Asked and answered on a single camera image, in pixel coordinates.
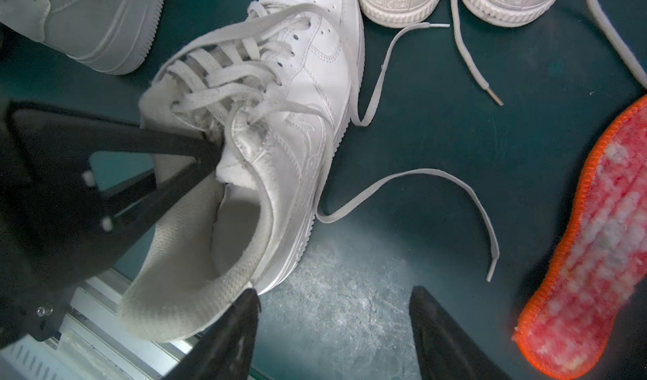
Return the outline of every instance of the shoe insole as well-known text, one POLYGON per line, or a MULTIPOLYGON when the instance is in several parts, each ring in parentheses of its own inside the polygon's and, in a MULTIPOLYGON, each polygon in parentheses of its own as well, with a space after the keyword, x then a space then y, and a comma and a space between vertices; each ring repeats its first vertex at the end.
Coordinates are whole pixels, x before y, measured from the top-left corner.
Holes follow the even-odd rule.
POLYGON ((574 379, 603 354, 620 308, 647 273, 647 96, 598 140, 569 225, 513 339, 544 374, 574 379))
POLYGON ((218 209, 211 240, 211 255, 222 276, 243 255, 254 236, 261 213, 255 190, 228 184, 218 209))

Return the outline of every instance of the loose shoelace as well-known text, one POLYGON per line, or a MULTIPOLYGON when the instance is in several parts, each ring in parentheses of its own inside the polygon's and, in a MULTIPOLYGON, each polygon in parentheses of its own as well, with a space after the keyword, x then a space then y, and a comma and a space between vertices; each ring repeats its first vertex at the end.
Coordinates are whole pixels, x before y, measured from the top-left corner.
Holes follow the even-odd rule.
MULTIPOLYGON (((447 24, 419 23, 402 29, 391 42, 387 51, 382 72, 373 91, 371 101, 362 119, 359 118, 357 99, 359 94, 359 76, 357 65, 353 61, 351 50, 344 36, 343 30, 325 10, 314 4, 299 4, 287 8, 265 7, 258 2, 252 2, 248 9, 249 17, 245 22, 230 25, 213 32, 207 33, 186 45, 160 68, 156 76, 159 80, 166 72, 180 78, 188 89, 182 100, 172 105, 172 112, 181 122, 193 129, 205 133, 216 131, 224 126, 225 139, 232 140, 232 122, 238 112, 247 114, 247 123, 254 124, 263 117, 278 112, 293 112, 316 115, 324 120, 326 129, 329 130, 326 149, 323 156, 321 176, 315 191, 314 204, 318 206, 321 193, 324 190, 330 167, 334 156, 333 137, 334 127, 322 109, 316 106, 304 106, 285 99, 265 98, 265 93, 272 84, 281 85, 281 79, 264 61, 276 59, 281 56, 294 55, 290 45, 276 38, 281 30, 286 28, 308 28, 311 19, 308 13, 315 13, 326 19, 335 29, 342 42, 342 48, 349 59, 351 73, 351 100, 350 117, 355 125, 367 126, 371 123, 377 110, 384 76, 388 67, 393 46, 397 40, 410 30, 431 27, 449 27, 447 24), (278 9, 270 13, 268 9, 278 9), (217 48, 207 52, 205 47, 217 48)), ((236 146, 232 146, 236 157, 242 165, 246 161, 239 153, 236 146)), ((397 177, 413 174, 426 174, 439 176, 456 183, 468 192, 476 203, 490 236, 490 254, 492 261, 487 275, 489 282, 494 273, 499 258, 499 246, 494 233, 494 227, 476 196, 476 193, 465 182, 441 170, 422 168, 393 174, 382 178, 369 186, 346 205, 330 215, 322 214, 317 210, 317 218, 323 223, 335 222, 363 201, 373 195, 382 185, 397 177)))
MULTIPOLYGON (((602 7, 598 0, 586 0, 586 4, 589 7, 589 11, 593 14, 593 18, 598 24, 598 27, 603 31, 604 35, 607 37, 613 48, 618 52, 618 55, 622 59, 622 62, 627 66, 629 71, 632 73, 636 81, 640 83, 645 89, 647 89, 647 74, 644 69, 641 67, 641 64, 638 62, 634 53, 631 52, 631 49, 625 44, 622 40, 618 31, 613 27, 609 19, 604 14, 602 7)), ((483 88, 487 93, 490 94, 492 99, 499 106, 503 106, 503 102, 499 97, 490 89, 490 84, 485 80, 479 68, 476 67, 470 52, 467 50, 465 43, 463 43, 463 36, 461 35, 461 20, 458 16, 458 0, 451 0, 452 6, 452 20, 454 23, 454 39, 456 40, 456 46, 458 51, 461 53, 467 68, 472 73, 472 76, 476 82, 483 88)))

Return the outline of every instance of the stitching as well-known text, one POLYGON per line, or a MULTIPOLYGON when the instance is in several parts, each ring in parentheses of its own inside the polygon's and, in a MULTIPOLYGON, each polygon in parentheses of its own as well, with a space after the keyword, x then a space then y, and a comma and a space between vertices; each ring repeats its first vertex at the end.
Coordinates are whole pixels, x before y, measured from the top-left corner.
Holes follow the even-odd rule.
POLYGON ((342 26, 342 25, 344 24, 344 12, 345 12, 345 7, 346 7, 346 5, 345 5, 345 0, 342 0, 342 12, 340 12, 340 13, 341 13, 341 16, 339 17, 339 18, 340 18, 340 21, 339 21, 339 25, 340 25, 340 26, 342 26))
MULTIPOLYGON (((290 37, 290 35, 292 34, 293 31, 294 31, 294 28, 290 28, 289 30, 285 30, 283 32, 285 34, 279 36, 278 40, 286 42, 286 40, 290 37)), ((310 37, 310 40, 305 44, 304 50, 303 50, 303 58, 295 66, 295 70, 292 73, 292 75, 290 75, 290 73, 287 72, 287 75, 289 76, 289 78, 287 79, 287 81, 285 81, 286 84, 291 85, 292 81, 295 80, 296 76, 299 74, 301 69, 305 67, 305 62, 307 61, 307 58, 308 58, 308 52, 310 51, 310 49, 314 48, 312 46, 312 41, 314 40, 314 36, 316 36, 316 33, 313 33, 312 36, 310 37)), ((275 60, 275 59, 277 59, 277 57, 278 57, 278 54, 275 52, 275 53, 272 53, 270 56, 268 56, 268 59, 269 60, 275 60)))
MULTIPOLYGON (((324 144, 324 143, 326 143, 326 140, 328 140, 328 134, 326 133, 326 129, 323 128, 323 130, 321 131, 321 142, 319 143, 319 149, 318 149, 317 153, 312 153, 312 151, 310 153, 308 153, 308 155, 307 155, 307 157, 305 159, 305 163, 303 165, 304 168, 308 168, 308 164, 309 164, 311 159, 316 158, 318 155, 321 155, 321 149, 326 147, 326 145, 324 144)), ((295 206, 297 206, 298 208, 303 208, 308 200, 312 201, 312 199, 307 198, 305 196, 304 191, 307 189, 308 186, 310 186, 310 183, 312 183, 311 180, 313 182, 316 182, 317 179, 319 179, 321 177, 321 160, 320 159, 319 159, 319 162, 317 162, 316 167, 314 167, 313 169, 314 169, 314 171, 313 171, 312 176, 300 175, 299 187, 298 187, 298 189, 296 191, 297 194, 295 196, 294 202, 292 203, 292 206, 290 207, 290 217, 288 218, 289 222, 292 222, 296 218, 296 215, 294 213, 292 213, 295 206), (300 198, 300 202, 297 205, 296 201, 299 198, 300 198)))
POLYGON ((317 15, 317 17, 319 18, 319 23, 318 23, 318 25, 316 27, 312 28, 314 30, 314 33, 312 33, 312 36, 310 36, 310 38, 308 39, 308 43, 305 45, 305 53, 303 55, 303 65, 304 66, 305 66, 305 62, 306 62, 307 57, 308 57, 308 52, 311 49, 314 49, 314 46, 312 44, 314 43, 314 38, 317 36, 317 30, 319 30, 319 28, 324 23, 324 19, 321 16, 317 15))
POLYGON ((342 52, 342 41, 340 39, 339 43, 337 43, 337 47, 335 48, 335 52, 333 52, 332 55, 327 56, 323 52, 319 51, 315 46, 312 46, 312 52, 314 53, 315 56, 319 57, 321 61, 325 61, 327 63, 333 63, 337 60, 339 57, 339 54, 342 52))
POLYGON ((314 82, 314 88, 317 90, 321 98, 323 99, 324 104, 326 105, 326 111, 328 112, 328 116, 330 119, 333 121, 333 128, 337 125, 337 120, 335 119, 335 114, 333 112, 333 107, 328 101, 328 96, 324 93, 323 89, 321 88, 321 85, 319 84, 319 81, 317 78, 312 74, 310 69, 307 66, 303 66, 303 69, 305 72, 312 78, 312 82, 314 82))
MULTIPOLYGON (((286 123, 287 125, 291 125, 294 128, 296 128, 297 130, 299 130, 303 134, 303 143, 308 144, 308 140, 306 139, 307 132, 303 129, 303 127, 301 127, 300 125, 298 125, 298 124, 296 124, 295 122, 292 121, 294 119, 294 116, 295 116, 294 113, 291 114, 288 118, 285 119, 284 123, 286 123)), ((310 156, 311 152, 312 152, 312 149, 308 148, 308 152, 306 153, 306 162, 307 162, 307 158, 310 156)))
POLYGON ((301 180, 301 178, 302 178, 302 176, 303 176, 303 173, 302 173, 302 171, 301 171, 301 168, 299 168, 299 164, 296 162, 296 158, 295 158, 294 153, 290 150, 290 148, 287 146, 287 144, 285 143, 285 141, 283 141, 283 139, 279 138, 279 136, 278 136, 278 135, 276 135, 276 133, 274 133, 273 131, 271 131, 271 134, 272 134, 272 137, 274 138, 274 140, 276 140, 276 142, 277 142, 277 143, 278 143, 278 144, 279 144, 279 145, 280 145, 280 146, 285 150, 285 152, 287 153, 288 157, 290 158, 290 161, 292 161, 292 165, 295 167, 296 172, 297 172, 297 174, 299 175, 299 180, 301 180))
MULTIPOLYGON (((239 133, 244 130, 243 126, 240 126, 240 125, 239 126, 234 125, 234 129, 236 129, 236 131, 238 131, 239 133)), ((265 131, 265 134, 263 135, 263 140, 261 141, 261 143, 258 146, 258 151, 256 153, 252 152, 252 153, 249 154, 249 159, 247 160, 247 162, 249 162, 250 164, 253 164, 260 157, 260 155, 263 153, 263 151, 265 149, 267 149, 266 146, 267 146, 267 141, 268 141, 268 136, 269 136, 269 134, 267 134, 267 132, 269 132, 269 126, 264 123, 263 124, 263 129, 265 131)), ((244 146, 244 144, 242 144, 240 142, 240 140, 237 140, 236 138, 234 138, 234 143, 238 147, 238 150, 243 154, 243 157, 246 157, 245 156, 246 151, 244 151, 243 148, 242 148, 244 146)))

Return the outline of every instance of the orange trim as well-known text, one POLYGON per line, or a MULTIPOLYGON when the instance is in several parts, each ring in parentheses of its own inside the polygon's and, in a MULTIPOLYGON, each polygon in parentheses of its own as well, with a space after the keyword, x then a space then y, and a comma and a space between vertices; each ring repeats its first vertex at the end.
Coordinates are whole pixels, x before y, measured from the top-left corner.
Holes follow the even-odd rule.
POLYGON ((583 376, 595 364, 600 360, 604 349, 606 348, 607 340, 604 341, 602 348, 597 353, 594 360, 586 366, 582 367, 578 372, 570 375, 564 375, 562 373, 556 373, 551 368, 546 367, 542 362, 535 358, 533 355, 533 350, 528 346, 528 336, 529 329, 532 323, 534 322, 539 311, 544 307, 546 301, 553 294, 555 284, 557 279, 559 279, 560 271, 562 270, 562 265, 566 261, 566 257, 569 255, 571 246, 577 238, 577 233, 580 230, 580 223, 582 222, 582 216, 584 215, 584 209, 586 207, 586 199, 588 198, 589 191, 591 190, 591 185, 593 184, 593 178, 595 177, 595 171, 597 166, 602 158, 604 151, 611 142, 611 139, 616 135, 620 130, 622 125, 629 120, 636 112, 645 108, 647 106, 647 95, 640 98, 633 105, 618 116, 613 123, 607 128, 602 137, 593 147, 593 151, 589 154, 586 162, 584 163, 584 168, 582 169, 582 174, 580 175, 580 180, 577 185, 577 191, 575 192, 575 201, 573 202, 573 211, 571 213, 571 219, 566 228, 566 233, 564 234, 562 241, 560 241, 553 259, 551 260, 550 268, 546 274, 546 278, 542 282, 542 285, 539 287, 539 290, 532 296, 528 304, 523 308, 522 314, 519 317, 519 325, 517 331, 514 334, 513 339, 519 348, 521 349, 523 355, 532 365, 540 370, 542 373, 551 376, 558 380, 572 380, 579 376, 583 376))

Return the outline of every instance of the screw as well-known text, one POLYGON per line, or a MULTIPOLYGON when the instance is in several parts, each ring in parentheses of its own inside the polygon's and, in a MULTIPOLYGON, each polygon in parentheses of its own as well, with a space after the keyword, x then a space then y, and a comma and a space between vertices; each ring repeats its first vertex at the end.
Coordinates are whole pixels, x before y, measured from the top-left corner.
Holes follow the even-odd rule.
POLYGON ((46 315, 51 315, 52 311, 54 311, 54 309, 52 308, 52 305, 45 304, 38 307, 38 309, 36 310, 36 315, 38 317, 45 317, 46 315))
POLYGON ((96 178, 94 177, 94 174, 92 171, 90 170, 85 171, 83 174, 81 174, 81 177, 85 182, 85 186, 89 188, 94 188, 96 186, 96 178))
POLYGON ((101 228, 103 229, 103 231, 106 231, 106 232, 112 231, 113 228, 115 228, 115 226, 113 225, 112 219, 110 217, 108 217, 108 216, 102 218, 101 219, 101 228))

